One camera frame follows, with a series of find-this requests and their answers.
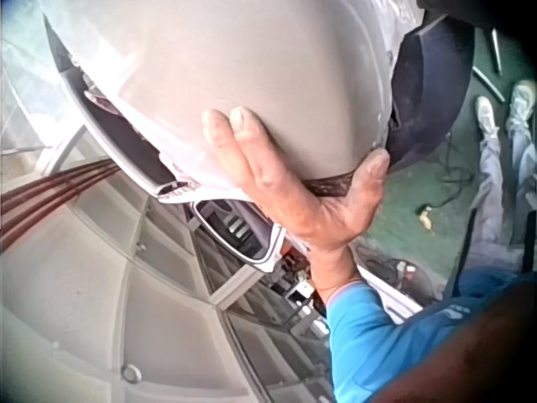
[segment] leg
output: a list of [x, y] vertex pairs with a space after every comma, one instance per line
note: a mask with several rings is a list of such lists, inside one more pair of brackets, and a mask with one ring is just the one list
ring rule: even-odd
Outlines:
[[498, 128], [494, 124], [493, 107], [485, 97], [477, 99], [477, 119], [483, 131], [483, 141], [479, 161], [479, 190], [472, 204], [472, 208], [477, 209], [472, 244], [498, 243], [503, 223], [503, 175]]
[[513, 173], [517, 184], [514, 230], [511, 244], [524, 242], [526, 220], [530, 211], [537, 209], [537, 159], [531, 140], [528, 119], [535, 105], [535, 84], [521, 81], [513, 89], [511, 112], [506, 124], [513, 144]]

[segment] white sneaker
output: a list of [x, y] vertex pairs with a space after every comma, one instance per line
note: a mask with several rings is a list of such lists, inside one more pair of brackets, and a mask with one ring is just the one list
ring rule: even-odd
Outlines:
[[477, 97], [476, 114], [479, 127], [483, 131], [485, 139], [497, 139], [498, 127], [494, 122], [493, 105], [487, 97]]
[[528, 122], [535, 106], [535, 83], [531, 80], [522, 80], [514, 85], [511, 96], [511, 110], [509, 119], [517, 123]]

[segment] blue sleeve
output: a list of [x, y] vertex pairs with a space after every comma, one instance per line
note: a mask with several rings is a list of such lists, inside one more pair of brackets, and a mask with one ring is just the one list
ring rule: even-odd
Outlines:
[[337, 401], [364, 401], [401, 370], [405, 343], [399, 340], [400, 328], [365, 283], [333, 296], [327, 319]]

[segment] floor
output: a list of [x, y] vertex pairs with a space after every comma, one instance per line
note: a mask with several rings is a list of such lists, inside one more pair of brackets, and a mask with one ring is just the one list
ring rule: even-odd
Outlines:
[[[416, 209], [426, 203], [442, 202], [457, 191], [457, 185], [439, 181], [445, 171], [437, 161], [444, 160], [447, 149], [446, 144], [441, 145], [426, 161], [388, 178], [383, 204], [363, 240], [391, 258], [416, 263], [436, 284], [445, 283], [453, 270], [466, 231], [469, 206], [477, 191], [480, 132], [474, 102], [479, 95], [488, 96], [495, 109], [496, 123], [502, 127], [507, 117], [513, 84], [521, 79], [535, 78], [533, 66], [517, 41], [500, 35], [499, 47], [503, 62], [502, 76], [495, 74], [487, 37], [477, 29], [474, 65], [493, 81], [507, 101], [500, 105], [485, 86], [473, 77], [461, 113], [451, 130], [453, 148], [450, 166], [464, 167], [475, 176], [473, 182], [462, 190], [455, 201], [433, 210], [429, 215], [432, 230], [424, 228], [415, 213]], [[509, 150], [504, 132], [500, 131], [499, 135], [503, 150]], [[510, 166], [509, 152], [503, 152], [502, 164], [507, 195], [513, 190], [513, 184], [506, 175]], [[507, 212], [511, 205], [512, 200], [506, 196], [504, 206]], [[504, 229], [505, 241], [508, 242], [508, 214]]]

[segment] hand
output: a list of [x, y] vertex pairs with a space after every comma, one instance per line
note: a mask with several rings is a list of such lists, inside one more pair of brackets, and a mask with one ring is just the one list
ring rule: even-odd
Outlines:
[[[273, 221], [308, 242], [311, 253], [324, 265], [344, 261], [349, 266], [347, 244], [368, 229], [382, 200], [389, 165], [386, 150], [376, 149], [363, 161], [345, 197], [317, 198], [285, 166], [252, 112], [237, 107], [228, 119], [223, 113], [209, 110], [203, 113], [202, 121], [207, 141], [237, 186]], [[336, 289], [341, 286], [336, 284], [339, 280], [351, 279], [349, 270], [356, 272], [353, 261], [351, 266], [317, 276], [323, 283], [320, 285], [312, 262], [314, 282], [323, 290]]]

